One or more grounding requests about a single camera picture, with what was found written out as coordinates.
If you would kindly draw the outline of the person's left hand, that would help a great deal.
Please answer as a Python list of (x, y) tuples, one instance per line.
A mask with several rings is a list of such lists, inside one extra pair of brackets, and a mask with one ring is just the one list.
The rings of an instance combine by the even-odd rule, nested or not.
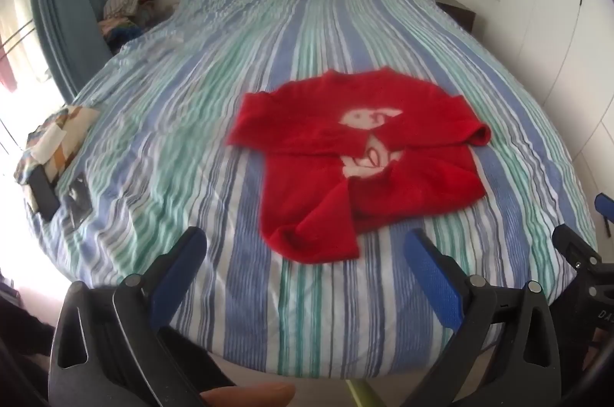
[(286, 382), (226, 386), (200, 393), (201, 399), (212, 407), (285, 407), (294, 396), (294, 384)]

